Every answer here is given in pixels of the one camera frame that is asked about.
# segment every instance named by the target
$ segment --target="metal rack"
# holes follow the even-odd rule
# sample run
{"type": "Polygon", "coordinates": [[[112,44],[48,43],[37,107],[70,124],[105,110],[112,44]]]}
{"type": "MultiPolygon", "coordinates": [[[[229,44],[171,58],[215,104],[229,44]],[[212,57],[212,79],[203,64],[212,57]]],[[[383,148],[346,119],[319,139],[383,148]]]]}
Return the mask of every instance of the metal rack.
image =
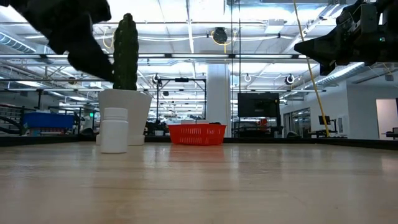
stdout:
{"type": "Polygon", "coordinates": [[[94,130],[94,127],[95,127],[95,113],[99,113],[100,112],[99,110],[96,110],[96,109],[90,110],[90,109],[84,108],[82,106],[49,106],[49,110],[51,110],[51,109],[65,111],[65,112],[63,112],[63,113],[65,113],[65,115],[67,115],[69,111],[72,111],[72,112],[77,112],[78,111],[79,124],[78,124],[77,134],[80,134],[80,126],[81,126],[81,119],[80,118],[81,118],[81,114],[82,113],[93,113],[93,125],[92,125],[92,127],[93,127],[93,130],[94,130]]]}
{"type": "MultiPolygon", "coordinates": [[[[15,125],[6,122],[3,119],[0,119],[0,127],[6,128],[12,131],[19,131],[18,135],[23,135],[24,134],[24,115],[28,111],[35,111],[34,109],[29,109],[23,107],[18,107],[18,106],[9,106],[9,105],[0,105],[0,117],[10,119],[11,121],[17,123],[20,128],[15,129],[15,125]]],[[[4,131],[0,131],[0,135],[8,134],[5,133],[4,131]]]]}
{"type": "Polygon", "coordinates": [[[156,120],[159,120],[159,100],[160,100],[159,93],[160,93],[160,91],[162,91],[162,90],[163,91],[191,91],[191,90],[184,90],[184,89],[164,89],[164,87],[166,87],[167,84],[169,84],[170,82],[177,82],[177,83],[194,82],[197,84],[197,87],[199,87],[205,93],[204,118],[206,119],[207,83],[206,83],[205,78],[174,78],[174,79],[173,78],[159,78],[156,81],[156,120]],[[199,82],[204,82],[205,83],[204,87],[200,86],[199,82]]]}

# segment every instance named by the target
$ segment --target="wooden surface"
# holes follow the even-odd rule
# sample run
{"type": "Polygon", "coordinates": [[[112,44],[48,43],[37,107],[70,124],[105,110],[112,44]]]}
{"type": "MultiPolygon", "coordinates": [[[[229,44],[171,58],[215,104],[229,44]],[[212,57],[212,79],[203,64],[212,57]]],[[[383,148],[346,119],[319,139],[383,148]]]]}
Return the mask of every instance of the wooden surface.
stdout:
{"type": "Polygon", "coordinates": [[[90,142],[0,149],[0,223],[398,223],[398,152],[90,142]]]}

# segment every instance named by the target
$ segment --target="pillar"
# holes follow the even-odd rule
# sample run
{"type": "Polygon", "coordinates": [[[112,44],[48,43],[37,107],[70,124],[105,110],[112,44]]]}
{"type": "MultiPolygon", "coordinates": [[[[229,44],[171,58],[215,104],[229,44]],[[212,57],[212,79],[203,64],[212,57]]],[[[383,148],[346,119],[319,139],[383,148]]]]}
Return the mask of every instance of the pillar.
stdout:
{"type": "Polygon", "coordinates": [[[209,64],[207,68],[207,107],[209,122],[227,125],[225,137],[231,137],[231,93],[229,69],[225,64],[209,64]]]}

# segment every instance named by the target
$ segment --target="artificial cactus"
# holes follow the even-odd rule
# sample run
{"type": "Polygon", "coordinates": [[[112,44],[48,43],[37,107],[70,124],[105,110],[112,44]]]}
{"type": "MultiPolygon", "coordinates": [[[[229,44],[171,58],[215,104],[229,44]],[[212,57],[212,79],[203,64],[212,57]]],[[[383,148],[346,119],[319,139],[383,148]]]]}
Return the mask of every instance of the artificial cactus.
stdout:
{"type": "Polygon", "coordinates": [[[114,35],[114,89],[137,90],[138,50],[136,23],[127,13],[114,35]]]}

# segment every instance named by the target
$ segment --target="black monitor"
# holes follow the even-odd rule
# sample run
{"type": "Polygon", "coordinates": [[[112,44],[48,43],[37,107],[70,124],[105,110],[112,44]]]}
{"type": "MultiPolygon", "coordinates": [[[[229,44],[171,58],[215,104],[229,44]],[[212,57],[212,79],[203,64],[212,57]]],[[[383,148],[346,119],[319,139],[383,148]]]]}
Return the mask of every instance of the black monitor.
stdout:
{"type": "Polygon", "coordinates": [[[238,116],[257,118],[280,116],[278,93],[238,93],[238,116]]]}
{"type": "MultiPolygon", "coordinates": [[[[325,116],[325,119],[326,119],[327,125],[330,125],[330,124],[331,124],[331,123],[330,123],[330,117],[329,117],[329,116],[325,116]]],[[[320,124],[320,125],[325,125],[325,122],[323,122],[322,116],[319,116],[319,124],[320,124]]]]}

